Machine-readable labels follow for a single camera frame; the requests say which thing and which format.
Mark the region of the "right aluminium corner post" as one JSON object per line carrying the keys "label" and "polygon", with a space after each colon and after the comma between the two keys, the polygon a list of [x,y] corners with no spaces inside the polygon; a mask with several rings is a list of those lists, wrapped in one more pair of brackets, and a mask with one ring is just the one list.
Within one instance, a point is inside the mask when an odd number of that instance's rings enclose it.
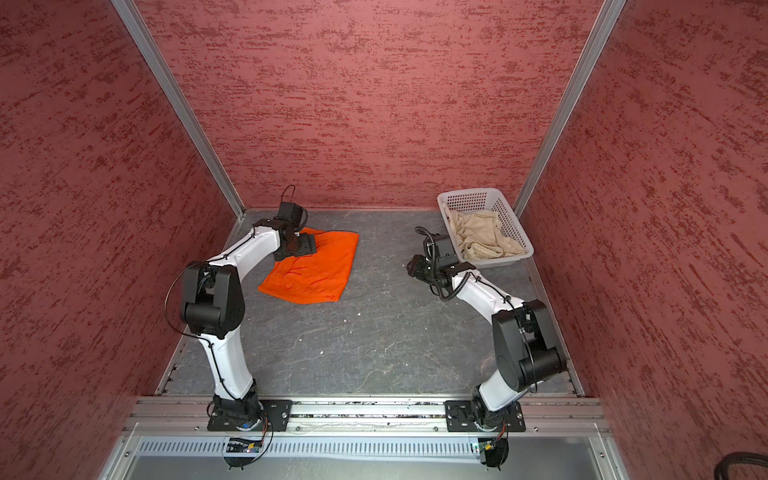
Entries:
{"label": "right aluminium corner post", "polygon": [[625,0],[605,0],[601,5],[531,169],[515,200],[513,208],[519,218],[522,217],[544,174],[625,5]]}

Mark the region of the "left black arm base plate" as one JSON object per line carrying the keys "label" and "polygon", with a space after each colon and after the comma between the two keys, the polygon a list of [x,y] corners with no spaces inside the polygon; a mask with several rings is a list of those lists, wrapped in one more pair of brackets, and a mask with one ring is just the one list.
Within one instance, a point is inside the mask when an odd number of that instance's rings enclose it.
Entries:
{"label": "left black arm base plate", "polygon": [[287,399],[260,400],[258,405],[246,405],[236,411],[211,403],[207,430],[209,432],[284,432],[291,416],[293,402]]}

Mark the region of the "left aluminium corner post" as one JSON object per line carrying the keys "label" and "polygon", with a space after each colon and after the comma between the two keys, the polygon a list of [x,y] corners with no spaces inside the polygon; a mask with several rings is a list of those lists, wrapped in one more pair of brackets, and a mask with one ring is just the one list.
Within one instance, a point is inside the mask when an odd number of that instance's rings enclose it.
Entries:
{"label": "left aluminium corner post", "polygon": [[186,99],[171,68],[164,59],[136,3],[129,0],[112,0],[111,4],[210,171],[219,190],[235,216],[238,219],[242,219],[246,213],[246,206],[236,191],[233,182],[204,132],[190,103]]}

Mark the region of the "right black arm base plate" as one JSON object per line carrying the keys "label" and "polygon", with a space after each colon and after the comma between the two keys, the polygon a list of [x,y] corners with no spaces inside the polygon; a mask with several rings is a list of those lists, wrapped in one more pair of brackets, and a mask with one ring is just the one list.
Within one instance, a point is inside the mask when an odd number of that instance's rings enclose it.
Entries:
{"label": "right black arm base plate", "polygon": [[478,399],[448,400],[443,403],[449,432],[519,433],[526,424],[518,402],[492,412]]}

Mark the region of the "white plastic laundry basket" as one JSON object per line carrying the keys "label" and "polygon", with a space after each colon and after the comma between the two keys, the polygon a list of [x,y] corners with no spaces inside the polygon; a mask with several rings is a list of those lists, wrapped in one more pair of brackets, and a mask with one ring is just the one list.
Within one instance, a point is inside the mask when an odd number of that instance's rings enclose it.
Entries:
{"label": "white plastic laundry basket", "polygon": [[500,190],[444,192],[437,196],[437,204],[461,261],[482,269],[533,256],[534,247]]}

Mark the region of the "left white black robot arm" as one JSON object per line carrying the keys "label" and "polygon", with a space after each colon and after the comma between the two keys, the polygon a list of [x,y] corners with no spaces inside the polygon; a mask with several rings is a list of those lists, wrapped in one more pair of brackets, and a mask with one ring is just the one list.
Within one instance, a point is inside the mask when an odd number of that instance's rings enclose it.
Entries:
{"label": "left white black robot arm", "polygon": [[302,231],[307,220],[305,208],[283,201],[274,217],[257,221],[233,245],[180,274],[180,319],[204,347],[214,379],[212,418],[236,430],[267,422],[241,342],[242,280],[269,256],[278,261],[315,254],[314,236]]}

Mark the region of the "aluminium front rail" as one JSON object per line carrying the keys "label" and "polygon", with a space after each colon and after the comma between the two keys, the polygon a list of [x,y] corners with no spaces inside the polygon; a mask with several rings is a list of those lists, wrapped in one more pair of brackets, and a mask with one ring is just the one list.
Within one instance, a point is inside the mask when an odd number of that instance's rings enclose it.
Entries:
{"label": "aluminium front rail", "polygon": [[[122,433],[212,436],[214,420],[206,397],[149,396],[136,401]],[[594,398],[533,395],[522,398],[494,428],[470,418],[462,396],[340,396],[264,399],[268,426],[282,436],[610,436],[601,401]]]}

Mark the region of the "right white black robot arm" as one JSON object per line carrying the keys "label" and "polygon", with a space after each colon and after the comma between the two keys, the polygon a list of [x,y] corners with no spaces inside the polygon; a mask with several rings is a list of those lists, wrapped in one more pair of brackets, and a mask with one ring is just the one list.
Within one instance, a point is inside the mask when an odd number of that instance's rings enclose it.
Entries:
{"label": "right white black robot arm", "polygon": [[448,429],[503,432],[522,428],[519,400],[567,369],[564,348],[548,307],[524,301],[458,258],[446,234],[422,226],[423,252],[406,265],[407,273],[430,287],[443,302],[461,300],[492,327],[496,370],[475,388],[469,401],[446,403]]}

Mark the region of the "small circuit board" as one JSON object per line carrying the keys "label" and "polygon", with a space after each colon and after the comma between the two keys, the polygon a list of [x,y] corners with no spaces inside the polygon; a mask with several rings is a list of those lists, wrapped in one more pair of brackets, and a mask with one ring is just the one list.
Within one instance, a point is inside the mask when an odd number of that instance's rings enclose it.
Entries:
{"label": "small circuit board", "polygon": [[227,441],[225,453],[229,455],[232,455],[232,454],[257,455],[261,452],[262,446],[263,446],[263,440],[231,437]]}
{"label": "small circuit board", "polygon": [[479,439],[475,444],[477,453],[481,456],[488,455],[490,452],[501,452],[504,443],[501,440]]}

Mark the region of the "aluminium corner post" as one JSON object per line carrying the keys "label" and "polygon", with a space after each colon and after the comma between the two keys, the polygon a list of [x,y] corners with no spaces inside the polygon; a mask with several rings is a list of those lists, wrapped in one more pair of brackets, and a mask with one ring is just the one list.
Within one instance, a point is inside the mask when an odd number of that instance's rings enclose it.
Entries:
{"label": "aluminium corner post", "polygon": [[235,216],[238,219],[242,219],[246,213],[246,206],[236,191],[233,182],[204,132],[190,103],[186,99],[171,68],[164,59],[136,3],[129,0],[112,0],[111,4],[210,171],[219,190]]}
{"label": "aluminium corner post", "polygon": [[515,200],[513,208],[519,218],[522,217],[544,174],[625,5],[625,0],[605,0],[601,5],[531,169]]}

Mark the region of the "beige shorts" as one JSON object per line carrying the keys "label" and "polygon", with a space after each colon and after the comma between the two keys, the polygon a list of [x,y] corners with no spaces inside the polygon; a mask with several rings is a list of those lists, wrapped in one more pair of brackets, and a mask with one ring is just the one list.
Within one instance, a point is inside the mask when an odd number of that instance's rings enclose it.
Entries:
{"label": "beige shorts", "polygon": [[525,253],[518,241],[503,235],[497,212],[481,210],[465,214],[449,210],[447,214],[458,249],[466,260],[495,260]]}

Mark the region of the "right small circuit board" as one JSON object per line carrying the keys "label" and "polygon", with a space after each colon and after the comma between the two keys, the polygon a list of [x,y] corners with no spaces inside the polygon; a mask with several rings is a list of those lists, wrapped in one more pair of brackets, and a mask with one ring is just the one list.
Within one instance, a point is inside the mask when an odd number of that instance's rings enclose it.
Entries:
{"label": "right small circuit board", "polygon": [[481,456],[488,455],[490,452],[501,452],[504,443],[501,440],[479,439],[475,444],[477,453]]}

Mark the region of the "left small circuit board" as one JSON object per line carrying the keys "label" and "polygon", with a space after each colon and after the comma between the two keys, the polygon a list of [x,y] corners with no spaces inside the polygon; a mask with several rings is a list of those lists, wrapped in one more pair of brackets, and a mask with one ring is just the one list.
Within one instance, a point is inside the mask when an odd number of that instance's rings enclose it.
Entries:
{"label": "left small circuit board", "polygon": [[257,455],[261,452],[262,446],[263,446],[263,440],[231,437],[227,441],[225,453],[229,455],[232,455],[232,454]]}

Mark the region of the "orange shorts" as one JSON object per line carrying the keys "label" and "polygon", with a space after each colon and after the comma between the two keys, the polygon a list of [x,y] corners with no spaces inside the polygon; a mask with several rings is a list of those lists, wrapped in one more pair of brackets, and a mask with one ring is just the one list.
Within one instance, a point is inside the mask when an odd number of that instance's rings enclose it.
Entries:
{"label": "orange shorts", "polygon": [[360,235],[309,227],[303,233],[314,236],[317,251],[276,262],[258,291],[302,305],[339,301],[351,275]]}

